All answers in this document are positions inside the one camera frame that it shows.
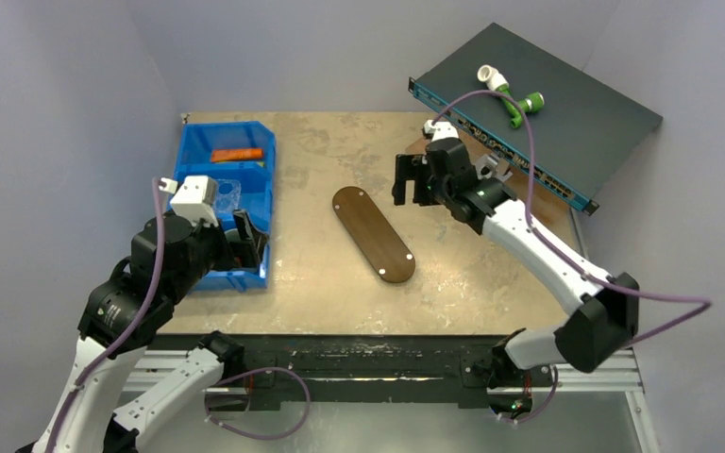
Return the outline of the brown oval wooden tray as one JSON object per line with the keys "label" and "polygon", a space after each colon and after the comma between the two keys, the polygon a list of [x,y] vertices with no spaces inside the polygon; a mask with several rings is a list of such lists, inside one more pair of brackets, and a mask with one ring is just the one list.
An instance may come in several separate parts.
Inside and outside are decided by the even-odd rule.
{"label": "brown oval wooden tray", "polygon": [[354,244],[385,282],[401,284],[414,274],[413,252],[362,188],[346,186],[331,201],[333,210]]}

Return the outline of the blue plastic bin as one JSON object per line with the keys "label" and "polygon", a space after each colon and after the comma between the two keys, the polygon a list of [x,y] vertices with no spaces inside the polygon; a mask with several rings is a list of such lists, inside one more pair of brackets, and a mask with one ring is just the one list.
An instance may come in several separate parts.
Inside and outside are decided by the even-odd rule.
{"label": "blue plastic bin", "polygon": [[[264,159],[228,163],[211,163],[213,149],[259,147]],[[176,166],[172,177],[165,178],[160,188],[169,193],[169,212],[174,219],[168,232],[175,232],[175,214],[170,200],[186,176],[210,176],[217,179],[237,179],[242,184],[240,207],[246,210],[252,223],[269,235],[267,246],[257,250],[257,268],[228,272],[209,272],[194,287],[198,291],[262,290],[268,285],[270,236],[273,225],[277,141],[275,134],[257,121],[236,123],[187,124],[182,129]],[[235,228],[232,215],[218,217],[226,232]]]}

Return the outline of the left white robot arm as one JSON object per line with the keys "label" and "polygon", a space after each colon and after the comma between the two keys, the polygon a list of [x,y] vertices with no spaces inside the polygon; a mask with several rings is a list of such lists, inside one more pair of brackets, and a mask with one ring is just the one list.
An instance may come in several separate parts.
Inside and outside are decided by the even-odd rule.
{"label": "left white robot arm", "polygon": [[176,305],[209,272],[261,262],[267,234],[245,210],[229,237],[218,219],[158,211],[131,240],[128,256],[92,290],[77,326],[76,353],[51,420],[24,452],[138,452],[183,404],[244,372],[244,347],[220,331],[202,337],[175,371],[130,403],[126,381]]}

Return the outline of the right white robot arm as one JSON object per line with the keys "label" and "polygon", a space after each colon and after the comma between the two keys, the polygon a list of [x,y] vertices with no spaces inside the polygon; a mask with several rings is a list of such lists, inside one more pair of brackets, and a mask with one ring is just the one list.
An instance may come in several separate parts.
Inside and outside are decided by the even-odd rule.
{"label": "right white robot arm", "polygon": [[482,174],[461,140],[444,138],[422,154],[396,155],[395,205],[405,204],[409,181],[415,204],[442,205],[455,220],[500,244],[568,316],[558,327],[521,328],[494,345],[483,369],[488,387],[514,384],[540,365],[568,364],[592,373],[636,335],[638,282],[627,273],[611,275],[551,234],[510,187]]}

